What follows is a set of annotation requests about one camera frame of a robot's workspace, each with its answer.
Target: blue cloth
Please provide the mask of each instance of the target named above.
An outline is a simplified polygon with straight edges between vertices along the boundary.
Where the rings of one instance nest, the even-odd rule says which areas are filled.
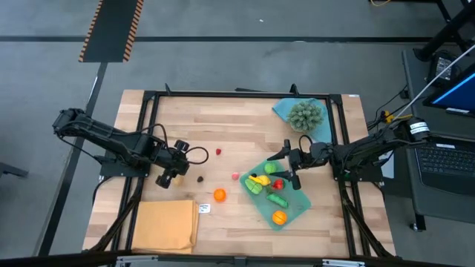
[[[277,104],[272,108],[273,111],[279,115],[279,117],[287,122],[287,115],[290,112],[290,109],[295,104],[298,104],[302,101],[311,101],[314,105],[321,108],[321,114],[324,121],[317,126],[317,128],[306,135],[312,137],[313,142],[332,142],[332,131],[330,130],[330,121],[328,119],[328,110],[327,107],[320,102],[318,99],[293,99],[293,98],[284,98],[281,99]]]

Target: white label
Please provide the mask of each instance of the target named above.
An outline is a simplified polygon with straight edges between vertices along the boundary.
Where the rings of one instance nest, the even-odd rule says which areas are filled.
[[[455,149],[455,145],[436,144],[436,146],[438,148],[454,148]]]
[[[447,111],[460,112],[460,113],[469,113],[470,111],[461,110],[458,108],[447,108]]]
[[[411,134],[417,134],[417,133],[420,133],[422,131],[429,131],[429,128],[428,127],[419,127],[417,129],[410,130],[410,133]]]
[[[415,129],[415,128],[424,127],[424,126],[427,126],[427,125],[428,124],[425,123],[425,122],[417,122],[417,123],[414,123],[414,124],[410,125],[410,128]]]
[[[200,204],[198,206],[198,213],[209,213],[211,211],[211,204]]]

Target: orange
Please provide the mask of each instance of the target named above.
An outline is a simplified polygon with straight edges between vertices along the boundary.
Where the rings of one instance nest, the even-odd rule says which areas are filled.
[[[287,221],[287,214],[283,211],[276,211],[272,215],[272,221],[274,221],[275,224],[283,225]]]
[[[214,197],[214,200],[218,202],[222,202],[226,199],[226,192],[224,191],[224,189],[221,189],[221,188],[216,189],[214,190],[213,197]]]

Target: teal plate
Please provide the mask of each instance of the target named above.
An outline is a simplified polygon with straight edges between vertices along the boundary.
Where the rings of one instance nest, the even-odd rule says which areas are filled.
[[[264,171],[264,166],[265,164],[268,163],[268,161],[264,161],[261,164],[257,165],[255,168],[253,168],[251,171],[245,173],[243,176],[240,177],[239,181],[241,185],[244,188],[244,191],[247,192],[249,197],[251,197],[253,203],[255,206],[258,208],[259,212],[262,214],[264,219],[269,223],[269,226],[274,230],[274,231],[280,231],[282,228],[284,228],[286,225],[290,224],[295,218],[300,216],[304,211],[306,211],[312,203],[310,203],[310,200],[308,197],[304,194],[302,190],[294,190],[292,188],[292,184],[280,177],[274,177],[266,174]],[[275,164],[277,167],[277,171],[285,171],[285,168],[280,164],[278,161],[272,161],[272,163]],[[267,197],[267,191],[265,187],[262,189],[262,191],[259,194],[253,194],[247,187],[244,181],[249,178],[249,175],[251,174],[256,174],[256,175],[267,175],[268,178],[271,180],[271,185],[274,183],[275,180],[277,179],[282,179],[285,182],[285,188],[282,190],[274,190],[272,191],[276,193],[277,195],[283,197],[288,203],[289,207],[288,208],[282,208],[279,205],[269,201]],[[287,221],[283,225],[277,225],[272,221],[272,215],[276,211],[283,211],[287,214]]]

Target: beige napkin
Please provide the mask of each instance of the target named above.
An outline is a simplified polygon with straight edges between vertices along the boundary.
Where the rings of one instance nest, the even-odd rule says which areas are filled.
[[[141,202],[132,249],[190,254],[197,230],[198,205],[194,200]]]

